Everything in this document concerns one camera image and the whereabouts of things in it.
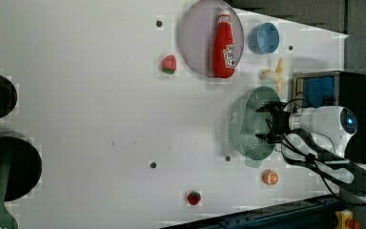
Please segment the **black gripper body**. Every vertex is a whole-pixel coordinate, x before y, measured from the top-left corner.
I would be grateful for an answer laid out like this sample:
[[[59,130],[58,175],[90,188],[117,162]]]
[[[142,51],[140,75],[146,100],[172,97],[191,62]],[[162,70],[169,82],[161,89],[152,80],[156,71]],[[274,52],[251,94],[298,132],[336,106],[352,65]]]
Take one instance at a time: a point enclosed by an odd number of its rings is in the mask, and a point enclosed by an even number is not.
[[[289,116],[285,111],[286,105],[283,102],[270,102],[267,105],[268,112],[272,116],[272,124],[268,133],[270,144],[280,143],[284,136],[290,132]]]

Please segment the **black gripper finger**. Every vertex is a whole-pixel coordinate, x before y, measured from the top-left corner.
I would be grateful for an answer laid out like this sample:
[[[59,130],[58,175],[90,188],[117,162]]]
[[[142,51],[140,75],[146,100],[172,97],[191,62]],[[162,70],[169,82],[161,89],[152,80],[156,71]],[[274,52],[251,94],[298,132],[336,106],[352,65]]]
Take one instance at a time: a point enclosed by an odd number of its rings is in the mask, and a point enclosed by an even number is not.
[[[256,137],[260,138],[261,140],[264,140],[264,141],[270,141],[269,140],[269,135],[265,135],[265,134],[256,134],[255,135]]]
[[[256,111],[257,111],[258,113],[269,113],[269,112],[270,112],[270,110],[271,110],[270,105],[269,105],[269,104],[267,104],[267,105],[262,106],[261,108],[257,109]]]

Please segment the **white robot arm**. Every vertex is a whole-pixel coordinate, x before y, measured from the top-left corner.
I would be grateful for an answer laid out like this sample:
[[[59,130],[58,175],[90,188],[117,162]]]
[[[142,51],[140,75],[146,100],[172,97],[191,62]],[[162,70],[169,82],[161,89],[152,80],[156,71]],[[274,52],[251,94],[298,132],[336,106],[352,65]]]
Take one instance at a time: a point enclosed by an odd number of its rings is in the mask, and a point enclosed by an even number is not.
[[[349,142],[357,134],[355,114],[346,107],[321,106],[289,112],[285,102],[269,102],[256,111],[268,114],[268,132],[256,136],[280,144],[284,160],[309,169],[329,185],[333,183],[366,205],[366,164],[346,157]]]

